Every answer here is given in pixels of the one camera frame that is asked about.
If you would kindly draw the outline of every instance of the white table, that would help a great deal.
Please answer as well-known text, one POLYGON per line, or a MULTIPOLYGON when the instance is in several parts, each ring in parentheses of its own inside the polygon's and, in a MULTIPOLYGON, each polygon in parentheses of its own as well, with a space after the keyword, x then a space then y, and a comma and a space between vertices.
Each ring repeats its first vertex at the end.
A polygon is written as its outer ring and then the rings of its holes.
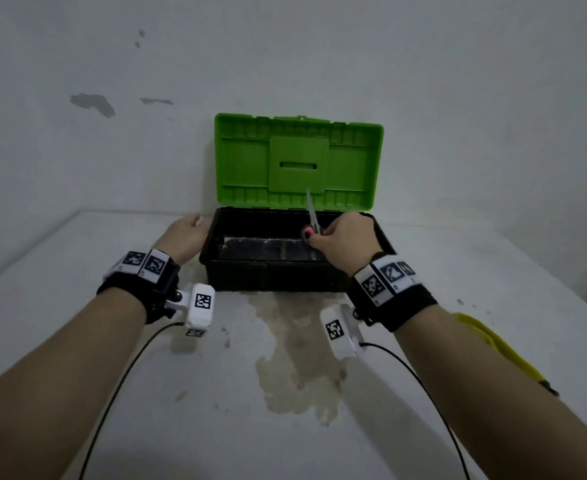
MULTIPOLYGON (((0 374, 94 295, 117 256, 173 218, 85 212, 0 275, 0 374)), ((493 231, 383 228, 443 306, 487 323, 587 423, 584 302, 493 231)), ((192 262, 181 282, 204 279, 192 262)), ((342 299, 219 293, 205 338, 171 328, 143 355, 86 478, 463 478, 433 405, 393 358, 330 355, 317 317, 342 299)), ((361 328, 401 354, 383 328, 361 328)))

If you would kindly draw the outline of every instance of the wall stain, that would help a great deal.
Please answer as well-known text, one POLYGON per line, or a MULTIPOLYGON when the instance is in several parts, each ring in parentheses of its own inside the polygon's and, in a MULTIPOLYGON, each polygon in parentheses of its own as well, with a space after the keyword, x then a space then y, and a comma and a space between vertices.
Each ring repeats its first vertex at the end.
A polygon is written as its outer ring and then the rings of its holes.
POLYGON ((302 414, 315 409, 321 424, 337 417, 346 380, 345 364, 334 357, 320 321, 323 309, 341 294, 259 293, 250 295, 257 316, 276 339, 270 358, 256 362, 267 409, 302 414))
POLYGON ((74 105, 83 109, 96 108, 100 114, 105 118, 111 118, 116 115, 114 107, 107 102, 107 98, 100 94, 72 94, 69 96, 69 101, 74 105))
POLYGON ((169 104, 170 106, 173 106, 173 101, 170 101, 169 99, 140 98, 140 101, 145 106, 147 106, 149 104, 154 104, 155 102, 159 102, 161 104, 169 104))

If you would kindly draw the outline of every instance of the green toolbox lid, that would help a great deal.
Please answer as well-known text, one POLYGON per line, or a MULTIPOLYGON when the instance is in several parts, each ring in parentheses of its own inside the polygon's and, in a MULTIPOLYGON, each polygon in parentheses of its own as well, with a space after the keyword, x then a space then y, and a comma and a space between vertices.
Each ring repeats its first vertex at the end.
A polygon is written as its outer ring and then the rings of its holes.
POLYGON ((373 207, 384 130, 305 116, 216 116, 218 202, 232 207, 316 210, 373 207))

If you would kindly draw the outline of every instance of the black toolbox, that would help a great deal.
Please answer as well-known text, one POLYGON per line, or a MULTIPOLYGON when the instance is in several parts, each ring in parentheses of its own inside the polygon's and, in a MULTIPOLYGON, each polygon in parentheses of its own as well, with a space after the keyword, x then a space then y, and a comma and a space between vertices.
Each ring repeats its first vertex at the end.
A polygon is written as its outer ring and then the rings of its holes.
MULTIPOLYGON (((217 291, 343 292, 349 277, 300 238, 309 224, 373 205, 382 127, 297 118, 216 116, 218 202, 200 254, 217 291)), ((375 222, 383 250, 393 248, 375 222)))

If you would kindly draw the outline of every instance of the right hand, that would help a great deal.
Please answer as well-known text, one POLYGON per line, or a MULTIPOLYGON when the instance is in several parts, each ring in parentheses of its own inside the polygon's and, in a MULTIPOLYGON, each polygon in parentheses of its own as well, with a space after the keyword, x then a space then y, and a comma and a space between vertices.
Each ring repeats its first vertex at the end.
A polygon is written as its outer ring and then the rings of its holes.
POLYGON ((309 238, 311 247, 324 253, 338 269, 353 276, 382 251, 373 231, 373 219, 352 211, 342 214, 322 234, 309 238))

